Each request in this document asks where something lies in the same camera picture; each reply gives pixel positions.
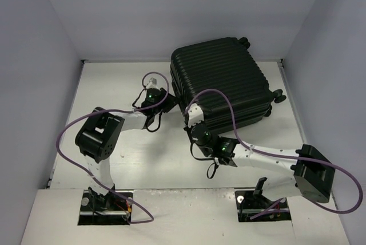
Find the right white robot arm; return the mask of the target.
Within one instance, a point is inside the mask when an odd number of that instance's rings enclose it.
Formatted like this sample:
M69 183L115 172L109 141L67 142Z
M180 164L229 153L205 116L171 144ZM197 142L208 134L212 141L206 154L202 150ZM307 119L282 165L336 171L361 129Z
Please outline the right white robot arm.
M277 173L259 178L253 191L254 202L266 206L283 197L302 196L316 203L328 203L335 170L315 147L273 149L242 145L238 139L213 134L204 123L204 113L197 104L185 112L185 130L193 144L218 168L251 167Z

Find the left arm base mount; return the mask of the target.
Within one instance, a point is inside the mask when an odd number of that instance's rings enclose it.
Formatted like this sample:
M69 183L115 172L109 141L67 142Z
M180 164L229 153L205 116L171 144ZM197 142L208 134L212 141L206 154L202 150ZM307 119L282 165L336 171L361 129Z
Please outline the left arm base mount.
M132 203L112 193L105 196L84 190L79 208L79 226L128 226Z

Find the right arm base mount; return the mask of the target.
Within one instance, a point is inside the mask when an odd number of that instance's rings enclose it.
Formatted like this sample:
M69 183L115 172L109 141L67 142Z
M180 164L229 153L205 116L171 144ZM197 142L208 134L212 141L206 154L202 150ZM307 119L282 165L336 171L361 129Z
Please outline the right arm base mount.
M280 222L292 220L289 205L285 198L281 199L281 201L267 211L265 215L252 219L252 216L265 211L273 204L273 202L263 195L254 195L254 190L252 189L235 190L234 195L236 200L237 218L240 223Z

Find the black hard-shell suitcase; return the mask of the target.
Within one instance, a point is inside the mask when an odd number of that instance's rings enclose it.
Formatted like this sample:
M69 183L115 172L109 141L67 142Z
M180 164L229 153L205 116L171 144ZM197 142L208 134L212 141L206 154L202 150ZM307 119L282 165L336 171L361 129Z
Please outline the black hard-shell suitcase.
M271 90L269 82L249 53L246 37L225 37L176 49L171 55L170 75L182 111L198 97L206 126L215 134L259 122L272 113L272 103L286 100L282 89Z

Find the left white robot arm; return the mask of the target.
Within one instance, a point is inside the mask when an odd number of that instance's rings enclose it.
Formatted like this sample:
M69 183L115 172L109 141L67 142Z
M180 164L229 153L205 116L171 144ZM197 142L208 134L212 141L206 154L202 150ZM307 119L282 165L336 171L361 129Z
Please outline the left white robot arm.
M110 156L120 133L133 129L148 130L156 116L161 118L163 113L168 113L178 104L178 98L164 88L158 88L154 79L149 81L144 91L146 96L141 106L120 116L102 107L94 108L94 115L85 121L76 135L75 144L85 156L88 170L98 180L89 186L95 194L93 202L103 211L114 204L111 191L115 185L110 171Z

